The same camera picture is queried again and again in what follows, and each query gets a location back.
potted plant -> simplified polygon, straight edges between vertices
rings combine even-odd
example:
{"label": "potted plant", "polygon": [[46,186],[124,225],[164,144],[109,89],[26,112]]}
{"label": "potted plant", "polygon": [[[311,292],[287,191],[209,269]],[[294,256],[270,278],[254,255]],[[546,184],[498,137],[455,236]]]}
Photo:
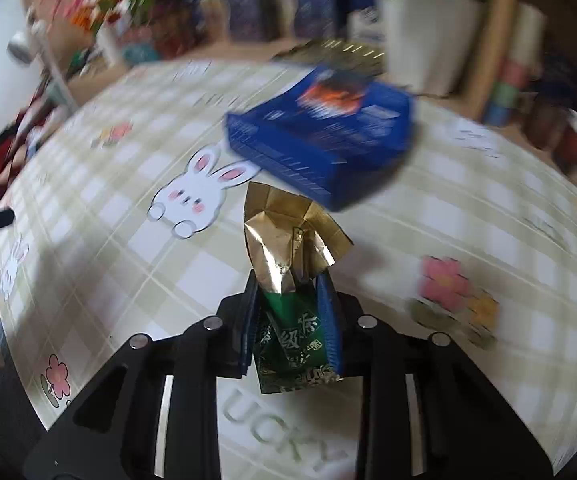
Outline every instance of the potted plant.
{"label": "potted plant", "polygon": [[125,43],[151,43],[163,57],[179,55],[193,44],[190,9],[175,0],[53,1],[53,19],[62,15],[94,34],[110,64]]}
{"label": "potted plant", "polygon": [[472,46],[482,0],[377,0],[390,80],[416,94],[445,96]]}

cup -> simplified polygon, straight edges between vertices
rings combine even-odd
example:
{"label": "cup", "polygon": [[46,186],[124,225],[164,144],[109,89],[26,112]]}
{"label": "cup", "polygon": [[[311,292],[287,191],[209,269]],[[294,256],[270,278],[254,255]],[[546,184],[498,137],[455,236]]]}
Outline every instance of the cup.
{"label": "cup", "polygon": [[553,150],[553,162],[565,175],[577,166],[577,112],[574,110],[570,111],[562,139]]}

teal object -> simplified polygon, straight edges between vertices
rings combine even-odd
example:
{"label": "teal object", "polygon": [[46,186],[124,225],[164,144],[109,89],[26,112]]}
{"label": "teal object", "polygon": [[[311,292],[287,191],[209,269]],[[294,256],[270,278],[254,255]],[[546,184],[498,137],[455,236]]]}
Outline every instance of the teal object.
{"label": "teal object", "polygon": [[122,56],[131,66],[159,61],[161,59],[155,48],[149,43],[127,45],[122,49]]}

table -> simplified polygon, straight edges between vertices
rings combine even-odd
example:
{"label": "table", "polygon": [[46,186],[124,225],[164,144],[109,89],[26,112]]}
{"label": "table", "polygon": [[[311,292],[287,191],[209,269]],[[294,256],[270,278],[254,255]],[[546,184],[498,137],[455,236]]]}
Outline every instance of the table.
{"label": "table", "polygon": [[[0,280],[0,312],[46,427],[129,336],[181,333],[243,290],[246,184],[188,239],[147,211],[200,148],[220,149],[216,168],[238,160],[223,139],[227,109],[266,101],[306,72],[215,60],[136,68],[73,116],[11,186],[5,202],[18,219],[0,232],[0,264],[13,285]],[[367,312],[424,337],[406,310],[421,258],[461,261],[500,302],[501,319],[493,350],[457,341],[559,469],[577,450],[577,188],[496,134],[485,132],[486,150],[464,145],[456,132],[469,124],[443,108],[418,101],[415,121],[414,149],[393,182],[334,214],[355,242],[331,269],[334,282]],[[265,172],[254,180],[290,189]],[[345,478],[360,383],[260,396],[253,368],[218,384],[229,478]]]}

